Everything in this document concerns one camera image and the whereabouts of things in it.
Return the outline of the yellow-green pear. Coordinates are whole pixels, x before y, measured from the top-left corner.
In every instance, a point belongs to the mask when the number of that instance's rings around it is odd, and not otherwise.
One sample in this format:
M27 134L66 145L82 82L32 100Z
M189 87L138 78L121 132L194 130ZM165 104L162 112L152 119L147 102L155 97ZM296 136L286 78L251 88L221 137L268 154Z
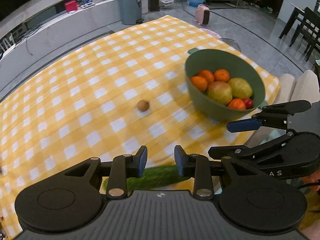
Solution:
M232 89L233 98L247 99L253 95L253 89L243 78L234 77L228 81Z

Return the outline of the green cucumber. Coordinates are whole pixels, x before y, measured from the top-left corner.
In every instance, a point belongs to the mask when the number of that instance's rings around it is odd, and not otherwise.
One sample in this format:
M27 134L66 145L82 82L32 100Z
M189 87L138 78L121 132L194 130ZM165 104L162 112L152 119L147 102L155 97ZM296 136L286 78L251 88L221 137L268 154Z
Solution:
M175 165L150 167L144 170L140 178L127 179L127 191L131 194L134 190L153 190L186 181L190 177L179 175Z

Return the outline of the brown longan middle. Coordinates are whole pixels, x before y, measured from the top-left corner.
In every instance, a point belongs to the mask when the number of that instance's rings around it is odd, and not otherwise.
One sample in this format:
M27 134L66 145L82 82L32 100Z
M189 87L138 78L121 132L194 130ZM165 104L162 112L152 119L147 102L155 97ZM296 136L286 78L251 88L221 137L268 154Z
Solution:
M150 103L146 100L140 100L137 103L137 109L141 112L146 112L150 108Z

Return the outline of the orange tangerine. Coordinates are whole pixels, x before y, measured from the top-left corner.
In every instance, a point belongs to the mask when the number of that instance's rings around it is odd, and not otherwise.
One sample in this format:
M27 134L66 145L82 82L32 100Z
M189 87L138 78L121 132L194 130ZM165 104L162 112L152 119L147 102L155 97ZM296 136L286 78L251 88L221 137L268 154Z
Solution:
M215 80L214 74L210 70L206 70L206 69L199 71L197 73L197 76L200 76L206 79L208 84L213 83Z
M240 110L244 111L246 110L246 104L245 102L240 98L233 99L227 106L230 109Z
M213 72L214 75L214 81L219 82L228 82L230 78L230 73L226 69L218 69L215 72Z
M201 93L206 91L208 82L204 77L193 76L190 78L190 81Z

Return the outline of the small red tomato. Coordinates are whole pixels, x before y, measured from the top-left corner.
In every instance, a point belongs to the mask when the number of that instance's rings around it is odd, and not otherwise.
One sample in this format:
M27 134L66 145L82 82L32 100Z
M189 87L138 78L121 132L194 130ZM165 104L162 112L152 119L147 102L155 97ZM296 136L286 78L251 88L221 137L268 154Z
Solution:
M246 106L246 109L252 109L254 107L254 102L251 98L245 98L243 99L243 102Z

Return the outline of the green colander bowl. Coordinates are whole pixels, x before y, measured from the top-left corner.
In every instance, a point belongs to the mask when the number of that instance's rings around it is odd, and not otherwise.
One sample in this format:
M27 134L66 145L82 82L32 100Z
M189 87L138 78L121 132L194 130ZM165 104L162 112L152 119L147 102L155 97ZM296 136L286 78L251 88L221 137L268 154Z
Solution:
M264 103L266 92L258 72L232 53L193 48L184 69L189 96L208 118L237 120Z

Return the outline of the white tv console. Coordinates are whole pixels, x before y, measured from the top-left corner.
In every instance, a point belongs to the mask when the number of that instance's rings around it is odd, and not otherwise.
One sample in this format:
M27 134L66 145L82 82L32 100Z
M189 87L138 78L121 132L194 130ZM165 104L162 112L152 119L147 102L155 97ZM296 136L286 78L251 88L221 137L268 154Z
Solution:
M63 55L106 35L119 21L119 0L106 0L47 22L1 59L1 97Z

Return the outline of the red box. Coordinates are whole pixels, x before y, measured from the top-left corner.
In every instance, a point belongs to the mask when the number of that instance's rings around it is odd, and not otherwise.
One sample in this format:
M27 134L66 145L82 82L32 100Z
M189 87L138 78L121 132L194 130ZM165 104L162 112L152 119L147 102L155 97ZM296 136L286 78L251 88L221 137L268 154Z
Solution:
M65 3L65 9L66 11L69 12L73 12L73 11L77 11L78 9L78 3L75 0L71 0L69 2Z

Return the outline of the red-yellow apple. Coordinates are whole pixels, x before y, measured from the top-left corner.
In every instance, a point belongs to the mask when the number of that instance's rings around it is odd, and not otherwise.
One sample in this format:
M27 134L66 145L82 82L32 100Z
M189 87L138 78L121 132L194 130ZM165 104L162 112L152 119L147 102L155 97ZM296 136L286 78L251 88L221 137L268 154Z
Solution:
M213 101L227 106L233 100L232 89L228 83L215 81L208 85L207 96Z

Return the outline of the black dining chair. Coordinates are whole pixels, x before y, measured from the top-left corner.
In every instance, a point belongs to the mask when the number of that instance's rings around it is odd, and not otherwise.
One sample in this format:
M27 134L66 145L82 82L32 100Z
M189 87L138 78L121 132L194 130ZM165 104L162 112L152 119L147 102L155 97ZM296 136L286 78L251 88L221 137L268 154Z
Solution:
M319 15L309 7L300 9L293 4L292 6L293 12L279 38L282 39L283 36L286 36L293 27L293 24L298 21L299 25L291 38L289 47L294 44L299 35L302 35L302 39L307 42L304 55L305 60L308 61L314 49L319 51Z

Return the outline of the yellow white checkered tablecloth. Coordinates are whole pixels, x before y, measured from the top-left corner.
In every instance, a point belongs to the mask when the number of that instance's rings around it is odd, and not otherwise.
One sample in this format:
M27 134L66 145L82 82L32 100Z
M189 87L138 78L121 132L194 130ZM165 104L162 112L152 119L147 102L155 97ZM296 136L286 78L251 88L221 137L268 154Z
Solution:
M145 145L149 167L171 165L175 145L205 154L250 137L232 135L195 109L184 72L193 48L236 52L163 16L70 53L1 103L1 224L8 239L22 230L17 195L90 157L110 161ZM150 103L146 112L137 109L140 100Z

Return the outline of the white router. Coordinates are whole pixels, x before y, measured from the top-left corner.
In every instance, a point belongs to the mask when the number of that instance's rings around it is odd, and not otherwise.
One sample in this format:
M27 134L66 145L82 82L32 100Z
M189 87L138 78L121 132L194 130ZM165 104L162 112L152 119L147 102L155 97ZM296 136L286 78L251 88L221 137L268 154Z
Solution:
M1 59L5 56L7 56L14 48L16 47L16 42L14 40L14 37L12 33L8 37L3 37L1 39Z

